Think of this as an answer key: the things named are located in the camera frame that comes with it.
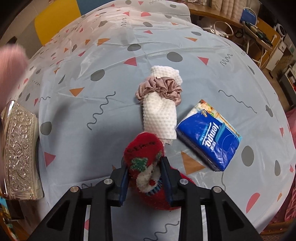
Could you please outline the wooden side table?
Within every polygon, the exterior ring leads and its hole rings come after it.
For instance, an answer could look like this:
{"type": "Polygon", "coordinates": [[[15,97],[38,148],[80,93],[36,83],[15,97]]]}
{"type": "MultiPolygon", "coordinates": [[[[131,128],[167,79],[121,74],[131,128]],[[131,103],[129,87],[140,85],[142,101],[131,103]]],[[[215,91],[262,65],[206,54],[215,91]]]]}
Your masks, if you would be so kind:
{"type": "Polygon", "coordinates": [[[191,20],[208,18],[210,20],[226,22],[231,26],[241,27],[240,19],[247,1],[211,1],[211,6],[199,4],[197,1],[184,1],[190,10],[191,20]]]}

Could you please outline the white tote bag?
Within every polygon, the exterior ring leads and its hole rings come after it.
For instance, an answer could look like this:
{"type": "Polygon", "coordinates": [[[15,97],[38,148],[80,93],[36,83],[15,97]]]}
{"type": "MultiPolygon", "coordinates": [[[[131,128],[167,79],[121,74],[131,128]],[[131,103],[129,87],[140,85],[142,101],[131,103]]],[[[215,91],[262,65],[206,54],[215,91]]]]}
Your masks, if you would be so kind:
{"type": "Polygon", "coordinates": [[[204,25],[204,27],[202,27],[202,29],[214,35],[224,37],[227,39],[234,35],[233,28],[227,22],[224,21],[214,21],[207,23],[204,25]]]}

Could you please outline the blue tempo tissue pack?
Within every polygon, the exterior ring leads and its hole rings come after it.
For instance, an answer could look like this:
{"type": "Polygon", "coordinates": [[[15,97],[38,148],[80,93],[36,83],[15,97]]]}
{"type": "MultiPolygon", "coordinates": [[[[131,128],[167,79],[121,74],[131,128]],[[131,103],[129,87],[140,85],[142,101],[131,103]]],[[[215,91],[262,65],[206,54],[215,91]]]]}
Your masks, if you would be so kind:
{"type": "Polygon", "coordinates": [[[225,171],[242,139],[234,127],[203,99],[176,127],[177,136],[214,171],[225,171]]]}

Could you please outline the white waffle cloth roll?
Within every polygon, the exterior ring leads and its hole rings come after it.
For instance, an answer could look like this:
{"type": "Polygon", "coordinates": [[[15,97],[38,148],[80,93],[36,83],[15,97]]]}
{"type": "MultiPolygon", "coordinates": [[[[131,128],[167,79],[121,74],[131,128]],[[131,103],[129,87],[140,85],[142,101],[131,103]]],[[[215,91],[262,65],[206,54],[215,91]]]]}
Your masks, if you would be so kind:
{"type": "MultiPolygon", "coordinates": [[[[152,66],[149,76],[173,78],[180,86],[183,83],[179,71],[169,66],[152,66]]],[[[165,145],[177,138],[177,111],[172,100],[162,98],[158,93],[149,93],[140,101],[144,131],[155,134],[165,145]]]]}

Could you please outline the brown scrunchie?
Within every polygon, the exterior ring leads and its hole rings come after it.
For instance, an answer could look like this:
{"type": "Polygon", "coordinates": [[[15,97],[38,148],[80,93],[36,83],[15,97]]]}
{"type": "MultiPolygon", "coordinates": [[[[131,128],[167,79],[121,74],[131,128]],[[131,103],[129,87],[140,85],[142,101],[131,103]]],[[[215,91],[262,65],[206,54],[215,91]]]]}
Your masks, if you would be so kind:
{"type": "Polygon", "coordinates": [[[147,94],[156,92],[160,97],[172,100],[175,106],[178,106],[182,101],[182,91],[181,86],[173,78],[149,76],[139,85],[135,95],[139,101],[143,101],[147,94]]]}

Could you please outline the pink towel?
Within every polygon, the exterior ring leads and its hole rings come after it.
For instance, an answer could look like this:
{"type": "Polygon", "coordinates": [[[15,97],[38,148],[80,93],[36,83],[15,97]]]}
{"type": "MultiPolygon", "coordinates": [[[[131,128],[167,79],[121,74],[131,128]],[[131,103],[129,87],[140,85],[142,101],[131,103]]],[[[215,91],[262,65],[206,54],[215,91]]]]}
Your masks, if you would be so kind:
{"type": "Polygon", "coordinates": [[[1,112],[6,107],[8,97],[25,72],[28,62],[22,46],[7,44],[1,47],[1,112]]]}

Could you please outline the wicker chair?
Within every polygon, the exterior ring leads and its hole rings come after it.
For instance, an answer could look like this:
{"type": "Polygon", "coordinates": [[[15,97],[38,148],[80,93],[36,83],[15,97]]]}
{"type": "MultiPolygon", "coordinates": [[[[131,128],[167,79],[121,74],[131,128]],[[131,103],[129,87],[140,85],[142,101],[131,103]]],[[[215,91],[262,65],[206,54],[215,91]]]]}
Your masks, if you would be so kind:
{"type": "Polygon", "coordinates": [[[291,226],[293,220],[271,223],[266,226],[266,228],[260,233],[261,235],[275,235],[279,233],[284,233],[291,226]]]}

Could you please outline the ornate gold tissue box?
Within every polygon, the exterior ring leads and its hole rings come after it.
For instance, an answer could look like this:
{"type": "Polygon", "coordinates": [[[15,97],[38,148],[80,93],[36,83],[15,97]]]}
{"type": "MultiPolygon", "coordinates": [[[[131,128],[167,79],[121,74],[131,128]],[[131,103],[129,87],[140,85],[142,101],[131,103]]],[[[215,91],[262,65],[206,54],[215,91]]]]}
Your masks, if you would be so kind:
{"type": "Polygon", "coordinates": [[[1,112],[1,197],[44,197],[38,170],[38,140],[38,118],[15,100],[9,101],[1,112]]]}

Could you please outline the red christmas sock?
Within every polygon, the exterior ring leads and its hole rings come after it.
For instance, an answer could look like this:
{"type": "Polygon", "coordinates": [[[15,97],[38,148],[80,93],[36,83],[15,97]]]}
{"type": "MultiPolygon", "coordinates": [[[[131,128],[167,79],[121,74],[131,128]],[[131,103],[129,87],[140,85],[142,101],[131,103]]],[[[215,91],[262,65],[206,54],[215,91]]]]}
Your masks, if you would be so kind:
{"type": "Polygon", "coordinates": [[[141,202],[153,209],[176,210],[166,200],[159,162],[165,156],[161,140],[153,133],[143,132],[126,147],[123,160],[131,176],[133,192],[141,202]]]}

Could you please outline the patterned light blue tablecloth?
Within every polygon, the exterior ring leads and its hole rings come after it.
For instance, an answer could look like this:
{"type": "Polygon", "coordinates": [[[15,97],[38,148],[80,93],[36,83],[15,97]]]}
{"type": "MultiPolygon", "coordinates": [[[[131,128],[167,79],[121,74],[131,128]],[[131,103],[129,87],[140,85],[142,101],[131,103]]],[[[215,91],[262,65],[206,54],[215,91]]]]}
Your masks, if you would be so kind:
{"type": "Polygon", "coordinates": [[[39,120],[44,196],[22,202],[29,228],[71,186],[109,177],[143,132],[198,186],[220,186],[259,232],[295,175],[292,134],[269,80],[236,44],[192,24],[184,4],[112,1],[75,18],[31,58],[17,97],[39,120]],[[222,172],[176,136],[201,100],[222,118],[203,131],[204,147],[229,150],[228,126],[241,136],[222,172]]]}

